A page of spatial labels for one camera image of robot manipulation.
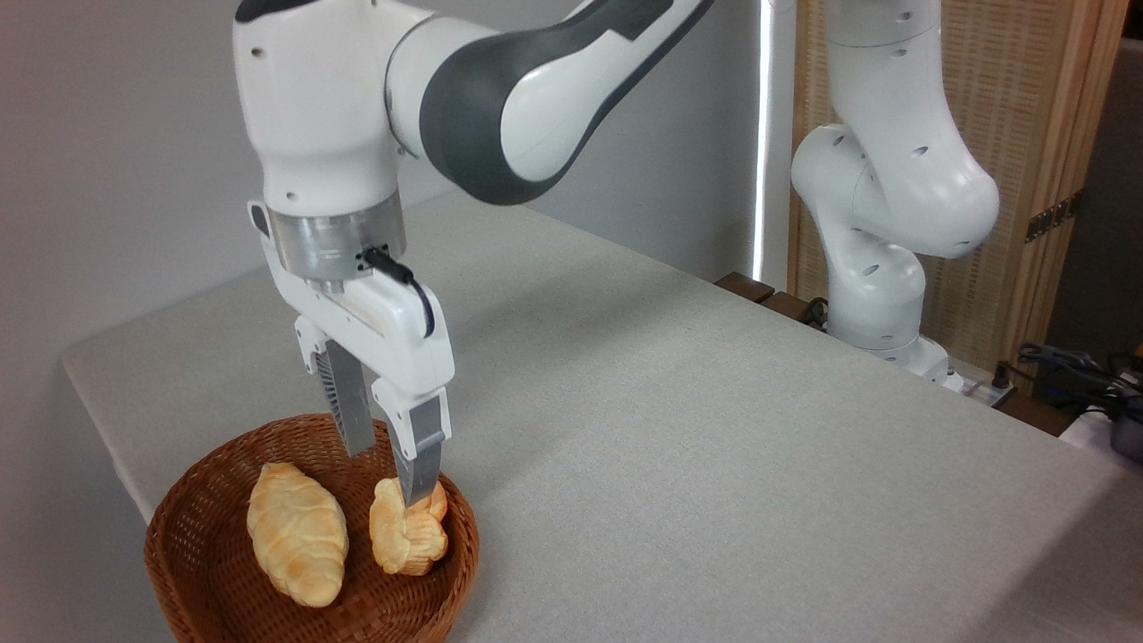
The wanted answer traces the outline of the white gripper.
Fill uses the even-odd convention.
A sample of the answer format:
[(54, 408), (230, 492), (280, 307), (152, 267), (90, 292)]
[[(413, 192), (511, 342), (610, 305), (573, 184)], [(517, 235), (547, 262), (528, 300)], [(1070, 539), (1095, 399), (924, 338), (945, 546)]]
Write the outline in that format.
[(385, 413), (405, 507), (423, 501), (435, 489), (443, 444), (451, 437), (446, 386), (455, 362), (435, 294), (424, 290), (434, 319), (431, 335), (415, 288), (379, 271), (349, 280), (339, 294), (325, 294), (282, 267), (265, 204), (249, 201), (248, 216), (261, 232), (278, 292), (299, 314), (295, 333), (305, 369), (321, 384), (347, 455), (363, 455), (376, 444), (367, 369), (374, 373), (369, 397)]

